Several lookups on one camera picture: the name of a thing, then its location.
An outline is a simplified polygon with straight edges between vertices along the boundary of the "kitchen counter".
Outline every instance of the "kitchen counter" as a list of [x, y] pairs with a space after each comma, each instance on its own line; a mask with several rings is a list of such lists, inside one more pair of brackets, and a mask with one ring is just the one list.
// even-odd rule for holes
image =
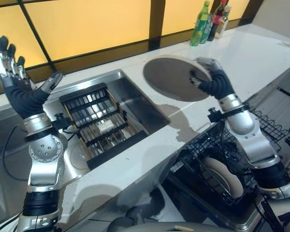
[[[281, 43], [281, 35], [276, 35], [250, 24], [228, 30], [221, 39], [197, 47], [184, 42], [65, 75], [59, 86], [122, 69], [171, 123], [69, 184], [64, 191], [60, 223], [66, 223], [68, 228], [86, 217], [131, 184], [139, 182], [142, 176], [210, 125], [207, 110], [219, 108], [218, 102], [213, 97], [199, 102], [182, 102], [160, 95], [142, 75], [149, 59], [166, 54], [190, 59], [197, 56], [216, 58], [244, 101], [290, 67], [290, 48]], [[0, 109], [7, 103], [5, 95], [0, 95]], [[82, 204], [85, 199], [91, 199], [90, 205]]]

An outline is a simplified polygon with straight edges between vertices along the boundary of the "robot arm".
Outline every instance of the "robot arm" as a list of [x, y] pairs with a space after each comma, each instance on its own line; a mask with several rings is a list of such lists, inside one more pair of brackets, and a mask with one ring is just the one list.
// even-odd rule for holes
[[212, 82], [201, 82], [192, 78], [191, 82], [204, 92], [214, 96], [226, 118], [227, 130], [237, 139], [262, 195], [268, 199], [263, 205], [268, 218], [284, 221], [282, 214], [290, 216], [290, 176], [285, 170], [276, 151], [261, 133], [256, 116], [251, 114], [235, 94], [225, 72], [218, 62], [211, 58], [198, 58], [197, 62], [211, 74]]
[[24, 58], [15, 63], [15, 46], [0, 38], [0, 83], [15, 111], [23, 118], [28, 131], [32, 158], [28, 189], [17, 231], [53, 231], [58, 221], [59, 190], [64, 172], [63, 154], [67, 147], [65, 136], [56, 130], [43, 111], [50, 92], [61, 81], [63, 74], [56, 72], [41, 87], [34, 84], [24, 70]]

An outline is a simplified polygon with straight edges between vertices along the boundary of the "black dish rack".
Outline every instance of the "black dish rack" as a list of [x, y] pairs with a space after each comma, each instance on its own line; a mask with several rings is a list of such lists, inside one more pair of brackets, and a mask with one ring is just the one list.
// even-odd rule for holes
[[[267, 137], [274, 149], [279, 152], [281, 147], [277, 142], [286, 136], [288, 131], [282, 130], [280, 125], [276, 125], [274, 121], [268, 120], [268, 117], [263, 116], [260, 111], [256, 111], [255, 109], [250, 109], [250, 111], [258, 117], [262, 133]], [[224, 184], [203, 165], [202, 160], [206, 157], [212, 157], [223, 162], [229, 171], [239, 178], [244, 189], [241, 197], [233, 198]], [[182, 166], [190, 173], [198, 176], [204, 185], [213, 193], [217, 193], [217, 189], [219, 189], [217, 196], [226, 205], [236, 205], [247, 193], [252, 194], [255, 191], [256, 181], [251, 174], [245, 158], [240, 155], [236, 147], [235, 138], [225, 129], [224, 121], [211, 126], [190, 141], [181, 150], [177, 162], [171, 168], [171, 172], [175, 173]], [[208, 184], [210, 178], [215, 179], [217, 185], [212, 186]]]
[[87, 153], [92, 170], [147, 136], [132, 122], [105, 83], [59, 98]]

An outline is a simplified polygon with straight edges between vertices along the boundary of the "bottle cap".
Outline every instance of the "bottle cap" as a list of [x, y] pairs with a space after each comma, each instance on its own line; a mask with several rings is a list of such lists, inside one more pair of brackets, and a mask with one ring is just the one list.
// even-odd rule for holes
[[225, 7], [224, 7], [224, 11], [230, 11], [231, 10], [231, 6], [229, 6], [229, 5], [226, 5]]

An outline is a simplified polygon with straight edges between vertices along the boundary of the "sink basin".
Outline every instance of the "sink basin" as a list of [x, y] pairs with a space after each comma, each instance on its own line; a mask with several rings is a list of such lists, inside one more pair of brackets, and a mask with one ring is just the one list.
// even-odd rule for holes
[[[100, 160], [106, 162], [114, 155], [119, 154], [129, 146], [151, 135], [157, 130], [169, 124], [168, 118], [148, 99], [148, 97], [136, 87], [129, 78], [121, 71], [115, 70], [107, 72], [92, 78], [77, 82], [68, 86], [59, 87], [49, 96], [48, 101], [44, 104], [44, 111], [51, 120], [56, 120], [55, 114], [63, 113], [68, 117], [66, 109], [60, 102], [59, 98], [67, 94], [77, 92], [88, 87], [105, 83], [108, 91], [121, 109], [127, 112], [131, 118], [140, 122], [138, 125], [145, 136], [141, 136], [133, 143], [128, 143], [124, 147], [113, 147], [111, 156]], [[26, 182], [17, 181], [7, 175], [2, 164], [2, 150], [4, 143], [15, 125], [22, 126], [22, 119], [16, 114], [10, 105], [0, 108], [0, 221], [8, 218], [21, 211], [23, 200], [26, 192]], [[11, 137], [6, 151], [6, 166], [8, 170], [17, 178], [27, 178], [31, 167], [31, 158], [28, 155], [28, 145], [24, 142], [27, 134], [20, 129], [16, 129]], [[64, 154], [65, 174], [64, 183], [79, 178], [97, 166], [94, 164], [88, 167], [86, 151], [77, 136], [69, 140], [68, 148]]]

